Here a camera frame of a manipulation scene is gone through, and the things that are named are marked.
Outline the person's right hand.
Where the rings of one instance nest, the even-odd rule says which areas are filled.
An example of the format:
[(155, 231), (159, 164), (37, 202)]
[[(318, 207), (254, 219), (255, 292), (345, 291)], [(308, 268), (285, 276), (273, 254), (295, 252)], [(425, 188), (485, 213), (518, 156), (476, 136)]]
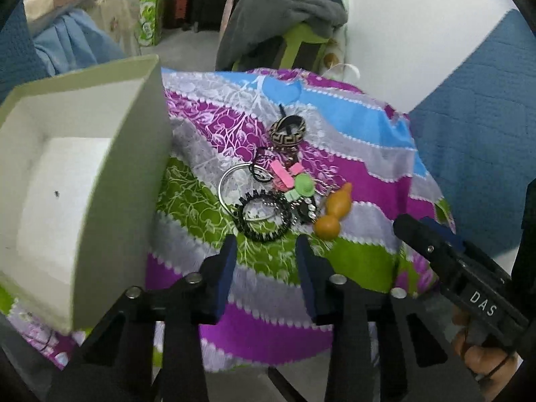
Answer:
[(465, 366), (489, 380), (481, 387), (486, 401), (494, 401), (514, 376), (519, 366), (517, 353), (507, 354), (498, 347), (482, 347), (467, 341), (470, 316), (457, 307), (453, 309), (453, 324), (461, 329), (453, 338), (453, 349)]

